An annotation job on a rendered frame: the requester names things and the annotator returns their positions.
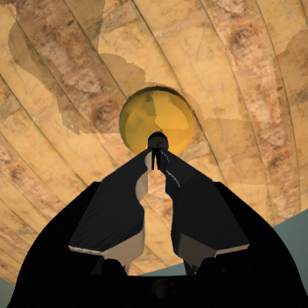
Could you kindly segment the brass dome bell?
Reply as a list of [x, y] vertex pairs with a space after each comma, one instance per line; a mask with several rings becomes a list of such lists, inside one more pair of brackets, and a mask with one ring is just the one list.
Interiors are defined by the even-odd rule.
[[146, 87], [123, 104], [119, 130], [125, 146], [135, 155], [149, 147], [163, 147], [177, 156], [193, 137], [193, 112], [177, 91]]

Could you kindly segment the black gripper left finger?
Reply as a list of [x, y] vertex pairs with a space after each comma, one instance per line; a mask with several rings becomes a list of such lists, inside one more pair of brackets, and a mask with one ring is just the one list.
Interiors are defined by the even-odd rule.
[[102, 262], [116, 259], [129, 275], [144, 252], [145, 214], [140, 204], [154, 170], [149, 147], [94, 181], [40, 232], [19, 271], [7, 308], [29, 308], [68, 280], [102, 274]]

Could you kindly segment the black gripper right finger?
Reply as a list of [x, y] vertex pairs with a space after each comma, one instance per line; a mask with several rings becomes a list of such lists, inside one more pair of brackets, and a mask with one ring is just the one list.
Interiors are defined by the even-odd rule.
[[172, 248], [183, 259], [185, 273], [195, 275], [203, 259], [215, 257], [221, 272], [263, 280], [297, 308], [308, 308], [298, 268], [271, 225], [220, 181], [163, 147], [155, 154], [172, 199]]

